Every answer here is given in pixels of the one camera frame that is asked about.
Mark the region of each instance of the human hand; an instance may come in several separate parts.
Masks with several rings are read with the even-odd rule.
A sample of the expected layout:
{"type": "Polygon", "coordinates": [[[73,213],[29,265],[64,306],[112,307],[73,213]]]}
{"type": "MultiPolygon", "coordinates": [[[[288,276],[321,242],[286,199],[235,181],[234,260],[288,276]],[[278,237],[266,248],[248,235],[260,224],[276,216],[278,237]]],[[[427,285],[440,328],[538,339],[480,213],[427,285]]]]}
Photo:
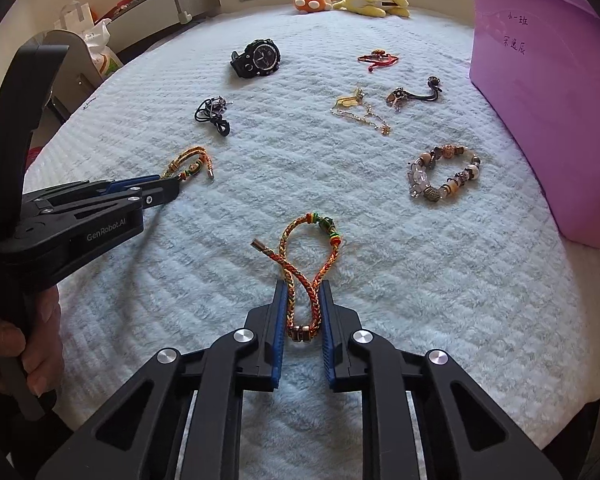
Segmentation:
{"type": "MultiPolygon", "coordinates": [[[[64,369],[60,340],[60,304],[58,288],[40,292],[35,299],[36,319],[29,340],[11,323],[0,320],[0,357],[17,357],[29,374],[27,386],[40,396],[58,386],[64,369]]],[[[8,393],[0,376],[0,392],[8,393]]]]}

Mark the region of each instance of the white bedspread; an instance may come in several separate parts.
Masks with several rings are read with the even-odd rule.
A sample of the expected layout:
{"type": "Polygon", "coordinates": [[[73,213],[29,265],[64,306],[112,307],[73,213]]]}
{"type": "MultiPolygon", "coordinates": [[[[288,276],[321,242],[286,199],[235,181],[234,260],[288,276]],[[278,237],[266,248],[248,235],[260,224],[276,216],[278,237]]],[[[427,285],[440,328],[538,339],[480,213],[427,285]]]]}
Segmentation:
{"type": "MultiPolygon", "coordinates": [[[[335,301],[397,348],[448,350],[539,446],[599,397],[600,250],[558,234],[522,152],[469,81],[472,34],[419,10],[382,20],[269,8],[203,23],[104,83],[42,151],[26,190],[161,173],[196,144],[216,179],[187,181],[176,201],[145,212],[141,235],[60,284],[59,413],[75,426],[160,348],[194,351],[239,328],[281,275],[251,239],[276,247],[287,223],[314,210],[345,240],[328,274],[335,301]],[[230,54],[255,38],[276,41],[280,70],[239,80],[230,54]],[[356,57],[374,48],[400,61],[369,73],[356,57]],[[429,75],[442,80],[438,102],[386,107],[397,86],[427,92],[429,75]],[[329,113],[357,85],[389,137],[329,113]],[[234,102],[226,138],[193,121],[218,94],[234,102]],[[448,142],[480,155],[480,179],[456,200],[411,199],[407,160],[448,142]]],[[[463,167],[442,162],[430,177],[463,167]]],[[[328,253],[315,226],[290,238],[308,276],[328,253]]],[[[308,319],[301,286],[297,310],[308,319]]],[[[327,388],[320,338],[288,340],[280,388],[245,395],[241,477],[360,478],[361,427],[360,397],[327,388]]]]}

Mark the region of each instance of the plush toy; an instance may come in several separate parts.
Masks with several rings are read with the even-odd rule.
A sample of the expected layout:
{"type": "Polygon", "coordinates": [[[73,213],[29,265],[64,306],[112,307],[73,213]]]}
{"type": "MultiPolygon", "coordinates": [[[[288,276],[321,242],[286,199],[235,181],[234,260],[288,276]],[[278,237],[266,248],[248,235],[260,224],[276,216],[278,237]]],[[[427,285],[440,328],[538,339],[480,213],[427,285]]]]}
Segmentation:
{"type": "Polygon", "coordinates": [[[372,18],[384,18],[387,13],[408,18],[408,6],[407,0],[342,0],[333,4],[334,9],[345,9],[372,18]]]}
{"type": "Polygon", "coordinates": [[[319,12],[320,10],[331,10],[336,0],[291,0],[296,9],[301,12],[319,12]]]}

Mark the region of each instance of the purple plastic bin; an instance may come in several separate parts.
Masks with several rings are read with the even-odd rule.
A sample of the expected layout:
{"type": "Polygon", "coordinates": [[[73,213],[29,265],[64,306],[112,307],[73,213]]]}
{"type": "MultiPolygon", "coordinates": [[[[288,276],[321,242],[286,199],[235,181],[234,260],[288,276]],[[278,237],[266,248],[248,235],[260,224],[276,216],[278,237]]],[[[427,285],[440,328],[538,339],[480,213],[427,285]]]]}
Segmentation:
{"type": "Polygon", "coordinates": [[[475,0],[471,81],[562,234],[600,248],[600,19],[586,0],[475,0]]]}

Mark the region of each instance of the black watch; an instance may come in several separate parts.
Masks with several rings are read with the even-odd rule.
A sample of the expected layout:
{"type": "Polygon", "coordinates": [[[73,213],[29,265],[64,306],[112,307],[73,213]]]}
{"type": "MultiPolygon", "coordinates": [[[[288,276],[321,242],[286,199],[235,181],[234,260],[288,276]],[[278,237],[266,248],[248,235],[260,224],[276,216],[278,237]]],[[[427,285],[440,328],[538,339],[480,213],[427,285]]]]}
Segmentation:
{"type": "Polygon", "coordinates": [[[250,78],[269,75],[278,69],[280,51],[271,40],[255,40],[248,44],[244,53],[231,54],[231,66],[240,77],[250,78]]]}

